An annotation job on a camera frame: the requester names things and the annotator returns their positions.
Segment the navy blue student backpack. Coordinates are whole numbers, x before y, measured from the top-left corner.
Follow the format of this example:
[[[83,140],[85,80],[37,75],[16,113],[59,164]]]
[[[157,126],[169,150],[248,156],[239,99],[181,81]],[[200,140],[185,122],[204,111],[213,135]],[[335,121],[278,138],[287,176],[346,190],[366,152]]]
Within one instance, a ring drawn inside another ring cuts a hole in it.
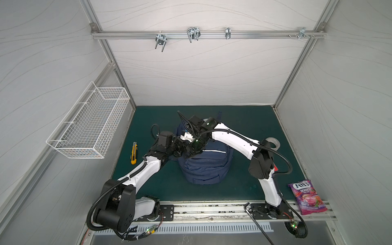
[[[181,124],[176,131],[178,137],[180,137],[182,131],[200,136],[200,133],[214,129],[221,123],[220,114],[218,118],[205,119],[196,116],[187,119],[181,112],[178,112],[178,114],[181,119]],[[209,142],[200,154],[183,155],[176,158],[186,180],[192,184],[212,185],[220,183],[231,167],[234,149],[221,141],[212,139],[209,134],[207,135],[209,136]]]

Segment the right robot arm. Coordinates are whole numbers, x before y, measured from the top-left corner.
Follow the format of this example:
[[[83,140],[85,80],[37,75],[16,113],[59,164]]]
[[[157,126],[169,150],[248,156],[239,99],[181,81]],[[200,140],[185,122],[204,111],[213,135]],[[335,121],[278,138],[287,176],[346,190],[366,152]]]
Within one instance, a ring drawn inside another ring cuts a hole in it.
[[[269,142],[248,138],[217,119],[206,120],[195,116],[183,123],[191,136],[190,152],[200,153],[209,140],[222,142],[250,160],[249,173],[258,179],[265,197],[265,210],[273,218],[289,210],[289,205],[275,183],[276,175],[289,175],[293,171],[290,161],[272,149]]]

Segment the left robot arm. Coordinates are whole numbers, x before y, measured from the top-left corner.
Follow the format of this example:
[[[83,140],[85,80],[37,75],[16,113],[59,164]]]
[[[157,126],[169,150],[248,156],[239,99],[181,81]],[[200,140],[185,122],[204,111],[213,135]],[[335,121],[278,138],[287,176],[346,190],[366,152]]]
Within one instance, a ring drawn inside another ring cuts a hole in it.
[[[111,229],[126,233],[131,223],[142,217],[156,217],[159,200],[152,197],[137,199],[140,188],[172,158],[190,153],[197,132],[190,123],[184,123],[185,131],[179,136],[169,131],[158,134],[143,161],[127,175],[118,180],[108,180],[101,195],[90,208],[86,224],[91,231]]]

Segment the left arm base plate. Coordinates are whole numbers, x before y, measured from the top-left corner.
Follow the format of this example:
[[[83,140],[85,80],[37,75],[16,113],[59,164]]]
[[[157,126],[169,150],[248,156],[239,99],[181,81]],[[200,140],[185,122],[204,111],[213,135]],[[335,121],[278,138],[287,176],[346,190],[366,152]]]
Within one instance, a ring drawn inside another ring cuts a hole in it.
[[[144,217],[149,222],[155,221],[173,221],[174,205],[160,205],[159,209],[155,209],[152,214]]]

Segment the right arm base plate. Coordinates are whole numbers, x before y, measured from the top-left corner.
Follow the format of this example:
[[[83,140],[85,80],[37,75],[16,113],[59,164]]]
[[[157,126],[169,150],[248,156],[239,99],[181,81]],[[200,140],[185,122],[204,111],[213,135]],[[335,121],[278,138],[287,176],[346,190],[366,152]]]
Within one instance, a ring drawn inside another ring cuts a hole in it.
[[[251,203],[250,212],[255,219],[290,220],[294,217],[291,212],[291,209],[284,203],[281,203],[278,207],[272,206],[267,203]]]

